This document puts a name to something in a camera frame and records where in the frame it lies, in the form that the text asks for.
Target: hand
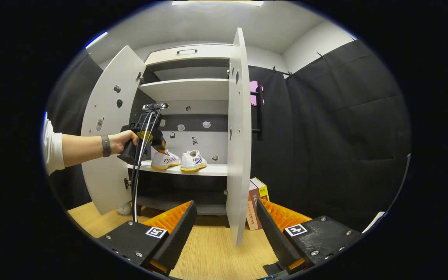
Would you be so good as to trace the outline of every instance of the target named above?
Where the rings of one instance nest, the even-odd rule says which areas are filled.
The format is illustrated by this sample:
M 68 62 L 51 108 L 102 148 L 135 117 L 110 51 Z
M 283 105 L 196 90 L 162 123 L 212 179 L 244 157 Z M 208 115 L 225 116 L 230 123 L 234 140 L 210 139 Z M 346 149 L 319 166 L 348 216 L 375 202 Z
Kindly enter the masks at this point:
M 132 143 L 137 145 L 137 135 L 128 130 L 123 131 L 121 133 L 108 135 L 108 139 L 110 140 L 110 148 L 112 149 L 112 154 L 121 154 L 124 151 L 124 146 L 126 143 L 132 139 Z

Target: white wall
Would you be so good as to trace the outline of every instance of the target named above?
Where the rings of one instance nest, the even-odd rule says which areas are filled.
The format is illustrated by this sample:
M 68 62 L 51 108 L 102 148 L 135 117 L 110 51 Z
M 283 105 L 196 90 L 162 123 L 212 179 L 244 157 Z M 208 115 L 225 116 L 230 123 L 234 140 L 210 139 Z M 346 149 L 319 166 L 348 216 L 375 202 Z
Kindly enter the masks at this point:
M 293 43 L 282 55 L 288 71 L 295 73 L 307 64 L 322 55 L 352 42 L 353 35 L 330 21 L 324 21 L 309 30 L 295 43 Z
M 174 42 L 174 43 L 147 46 L 139 48 L 134 52 L 139 56 L 139 58 L 145 61 L 148 55 L 153 51 L 173 48 L 176 46 L 183 46 L 190 44 L 206 44 L 206 43 L 221 43 L 221 42 L 211 42 L 211 41 Z M 249 65 L 268 69 L 272 69 L 272 67 L 275 65 L 277 71 L 283 71 L 283 72 L 287 71 L 286 63 L 281 55 L 273 53 L 272 51 L 256 48 L 254 46 L 246 46 L 246 48 L 247 48 L 247 57 Z M 104 62 L 101 62 L 99 64 L 101 69 L 104 70 L 111 60 L 112 59 L 110 58 Z

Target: open cabinet door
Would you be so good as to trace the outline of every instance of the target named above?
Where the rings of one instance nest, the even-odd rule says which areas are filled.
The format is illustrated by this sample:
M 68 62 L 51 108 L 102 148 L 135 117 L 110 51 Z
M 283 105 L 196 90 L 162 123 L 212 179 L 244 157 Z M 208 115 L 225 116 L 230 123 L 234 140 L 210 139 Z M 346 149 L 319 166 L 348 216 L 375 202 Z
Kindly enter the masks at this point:
M 119 133 L 122 126 L 129 124 L 132 101 L 139 85 L 137 76 L 145 69 L 144 62 L 129 46 L 115 55 L 91 92 L 82 119 L 82 136 Z M 124 185 L 124 178 L 129 179 L 128 168 L 115 155 L 82 163 L 82 173 L 101 215 L 131 200 L 130 189 Z
M 226 212 L 236 246 L 242 243 L 247 214 L 251 159 L 250 78 L 243 31 L 238 28 L 229 58 Z

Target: wooden floor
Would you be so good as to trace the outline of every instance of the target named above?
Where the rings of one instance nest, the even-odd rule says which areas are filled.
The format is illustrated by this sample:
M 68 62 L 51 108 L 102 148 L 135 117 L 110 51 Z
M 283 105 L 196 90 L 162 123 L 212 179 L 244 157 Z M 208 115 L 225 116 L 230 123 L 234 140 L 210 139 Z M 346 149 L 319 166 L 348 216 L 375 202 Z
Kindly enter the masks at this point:
M 121 215 L 116 210 L 101 216 L 92 202 L 68 212 L 94 237 L 100 237 L 132 219 L 131 215 Z M 138 222 L 160 213 L 162 211 L 143 207 Z M 251 231 L 245 226 L 242 244 L 236 247 L 224 218 L 198 216 L 170 276 L 185 280 L 255 280 L 267 276 L 263 265 L 277 261 L 263 230 Z

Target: wristband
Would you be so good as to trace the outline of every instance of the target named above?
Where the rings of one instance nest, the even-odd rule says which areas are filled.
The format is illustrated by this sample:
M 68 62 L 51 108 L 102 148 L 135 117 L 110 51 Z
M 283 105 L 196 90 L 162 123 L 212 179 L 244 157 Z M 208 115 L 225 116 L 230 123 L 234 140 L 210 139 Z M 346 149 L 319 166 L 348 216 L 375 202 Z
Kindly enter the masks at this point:
M 110 139 L 108 139 L 108 135 L 101 136 L 101 143 L 103 144 L 103 157 L 106 158 L 112 154 L 112 149 L 110 149 Z

